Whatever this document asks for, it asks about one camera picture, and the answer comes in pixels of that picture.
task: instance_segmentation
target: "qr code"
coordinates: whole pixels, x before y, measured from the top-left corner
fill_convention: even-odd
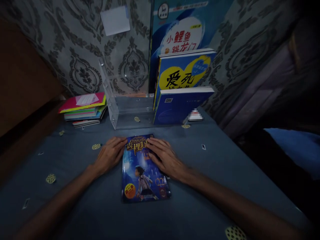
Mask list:
[[[172,102],[172,99],[173,99],[173,98],[166,98],[166,100],[164,101],[164,103]]]

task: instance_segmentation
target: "damask wallpaper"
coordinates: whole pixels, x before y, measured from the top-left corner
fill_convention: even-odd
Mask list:
[[[280,45],[297,13],[290,0],[235,0],[210,47],[218,54],[201,85],[215,90],[203,107],[221,118],[228,99]],[[100,12],[127,5],[130,31],[105,36]],[[105,57],[120,94],[147,92],[150,0],[5,0],[1,13],[19,25],[70,96],[103,91]]]

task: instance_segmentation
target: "hand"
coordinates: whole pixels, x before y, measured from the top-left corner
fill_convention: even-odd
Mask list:
[[[98,176],[108,172],[119,163],[127,142],[125,137],[113,137],[102,146],[97,160],[92,165]]]
[[[152,153],[148,153],[151,160],[169,177],[181,181],[182,176],[189,169],[178,159],[170,143],[157,138],[148,138],[147,142],[146,147],[151,149],[160,158]]]

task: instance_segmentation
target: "wooden cabinet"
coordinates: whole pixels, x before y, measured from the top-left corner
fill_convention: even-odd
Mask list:
[[[27,38],[0,20],[0,137],[62,92]]]
[[[59,124],[63,92],[28,39],[0,19],[0,185]]]

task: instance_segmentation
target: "blue tablecloth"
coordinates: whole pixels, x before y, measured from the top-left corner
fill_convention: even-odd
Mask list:
[[[181,126],[114,130],[109,116],[101,124],[74,129],[61,124],[25,160],[0,191],[0,237],[15,232],[88,164],[99,150],[92,145],[112,136],[153,133],[170,142],[179,158],[217,182],[269,209],[300,228],[309,221],[281,190],[201,109],[204,121]],[[56,182],[48,184],[49,174]],[[121,202],[121,164],[97,179],[79,199],[60,229],[60,239],[226,239],[234,223],[193,189],[169,180],[172,198],[158,202]],[[27,208],[24,202],[30,198]]]

